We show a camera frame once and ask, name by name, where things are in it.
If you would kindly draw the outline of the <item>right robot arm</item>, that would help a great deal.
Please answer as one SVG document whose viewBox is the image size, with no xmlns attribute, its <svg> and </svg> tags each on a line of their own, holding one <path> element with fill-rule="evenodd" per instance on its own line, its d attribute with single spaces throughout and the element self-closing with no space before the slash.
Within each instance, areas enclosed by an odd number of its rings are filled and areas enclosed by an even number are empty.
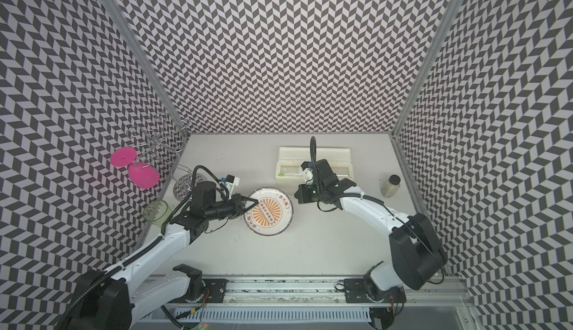
<svg viewBox="0 0 573 330">
<path fill-rule="evenodd" d="M 369 196 L 350 179 L 339 179 L 325 159 L 301 164 L 304 182 L 295 198 L 300 204 L 334 206 L 368 223 L 389 241 L 390 259 L 380 261 L 363 276 L 367 297 L 382 303 L 397 300 L 399 288 L 417 291 L 442 273 L 447 263 L 443 243 L 423 214 L 406 215 Z"/>
</svg>

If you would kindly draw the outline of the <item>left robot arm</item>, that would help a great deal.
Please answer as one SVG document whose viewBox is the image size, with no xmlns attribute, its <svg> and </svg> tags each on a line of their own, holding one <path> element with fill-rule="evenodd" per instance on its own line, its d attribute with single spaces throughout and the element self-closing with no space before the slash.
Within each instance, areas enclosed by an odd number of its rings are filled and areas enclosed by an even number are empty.
<svg viewBox="0 0 573 330">
<path fill-rule="evenodd" d="M 90 270 L 77 279 L 57 329 L 129 329 L 172 300 L 205 302 L 208 289 L 195 267 L 179 264 L 159 279 L 150 276 L 206 233 L 210 221 L 244 215 L 257 205 L 256 199 L 230 194 L 223 184 L 194 186 L 155 240 L 105 270 Z"/>
</svg>

